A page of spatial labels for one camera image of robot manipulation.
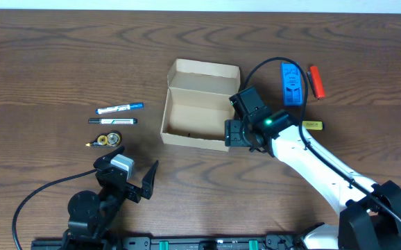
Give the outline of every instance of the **wooden table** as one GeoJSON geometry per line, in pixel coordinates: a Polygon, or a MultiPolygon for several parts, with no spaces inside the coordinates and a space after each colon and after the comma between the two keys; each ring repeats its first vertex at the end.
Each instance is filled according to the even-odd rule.
{"type": "MultiPolygon", "coordinates": [[[[310,98],[313,133],[349,166],[401,187],[401,15],[0,11],[0,249],[12,249],[15,208],[35,188],[88,171],[109,149],[85,143],[123,134],[139,180],[160,161],[150,201],[125,202],[114,230],[164,235],[300,232],[336,214],[294,170],[268,155],[163,145],[159,135],[167,72],[176,58],[238,65],[292,58],[319,66],[328,98],[310,98]],[[87,124],[96,108],[143,101],[115,116],[136,126],[87,124]]],[[[263,100],[282,107],[280,68],[253,79],[263,100]]],[[[18,220],[25,249],[60,237],[68,200],[99,191],[94,176],[46,189],[18,220]]]]}

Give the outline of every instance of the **white background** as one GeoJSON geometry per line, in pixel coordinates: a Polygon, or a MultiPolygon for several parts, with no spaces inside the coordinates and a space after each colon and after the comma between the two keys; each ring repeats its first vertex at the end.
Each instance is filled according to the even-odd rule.
{"type": "Polygon", "coordinates": [[[401,0],[0,0],[0,8],[401,13],[401,0]]]}

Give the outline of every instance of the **black cable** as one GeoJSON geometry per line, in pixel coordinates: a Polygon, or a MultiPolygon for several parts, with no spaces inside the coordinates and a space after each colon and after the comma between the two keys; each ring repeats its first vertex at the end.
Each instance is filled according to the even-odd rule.
{"type": "Polygon", "coordinates": [[[300,74],[302,76],[302,79],[304,81],[304,86],[305,86],[305,96],[304,96],[304,102],[302,103],[302,110],[300,111],[300,118],[299,118],[299,136],[300,139],[302,140],[302,142],[304,142],[304,145],[307,149],[310,150],[310,152],[312,152],[321,162],[323,162],[327,167],[329,167],[331,170],[333,170],[334,172],[336,172],[342,179],[344,179],[345,181],[349,182],[349,184],[355,188],[357,188],[359,191],[361,191],[362,193],[364,193],[369,199],[372,199],[372,201],[374,201],[385,213],[389,214],[390,216],[392,216],[394,219],[396,219],[397,221],[399,221],[399,223],[401,224],[401,218],[395,213],[393,212],[390,208],[388,208],[384,203],[382,203],[378,198],[374,197],[367,189],[365,189],[364,187],[362,187],[360,184],[358,184],[356,182],[356,180],[354,180],[353,178],[350,178],[348,176],[346,176],[341,170],[339,170],[338,168],[336,168],[334,165],[332,165],[332,163],[328,162],[326,159],[324,159],[324,157],[322,157],[316,150],[314,150],[314,148],[312,147],[312,145],[310,144],[309,141],[307,141],[305,139],[304,133],[302,132],[302,122],[304,121],[304,116],[305,116],[305,108],[307,106],[307,97],[308,97],[308,92],[309,92],[309,86],[308,86],[308,80],[307,77],[305,76],[304,71],[301,69],[301,67],[298,65],[298,63],[296,63],[295,61],[288,59],[288,58],[284,58],[284,57],[274,57],[274,58],[269,58],[267,60],[265,60],[264,62],[261,62],[258,66],[256,66],[247,76],[247,79],[244,82],[244,86],[242,87],[242,90],[245,90],[245,88],[247,87],[248,82],[251,79],[251,76],[263,65],[265,65],[266,63],[275,61],[275,60],[284,60],[287,61],[293,65],[295,65],[299,71],[300,74]]]}
{"type": "Polygon", "coordinates": [[[33,198],[34,195],[36,195],[38,192],[42,191],[43,189],[47,188],[47,187],[51,187],[52,185],[55,185],[57,183],[61,183],[64,181],[69,181],[75,178],[79,178],[88,174],[92,174],[94,172],[96,172],[97,169],[93,169],[90,170],[88,172],[84,172],[82,174],[77,174],[77,175],[73,175],[73,176],[69,176],[66,178],[61,178],[60,180],[56,180],[56,181],[51,181],[50,183],[47,183],[45,185],[43,185],[42,187],[39,187],[38,189],[34,190],[32,193],[30,193],[19,205],[19,207],[16,209],[15,213],[14,213],[14,217],[12,218],[12,238],[14,238],[14,243],[15,243],[15,247],[17,247],[17,250],[22,250],[22,246],[20,246],[20,242],[19,242],[19,238],[17,237],[17,229],[16,229],[16,224],[17,224],[17,218],[19,217],[19,213],[20,210],[22,210],[23,206],[25,206],[26,202],[29,201],[29,199],[33,198]]]}

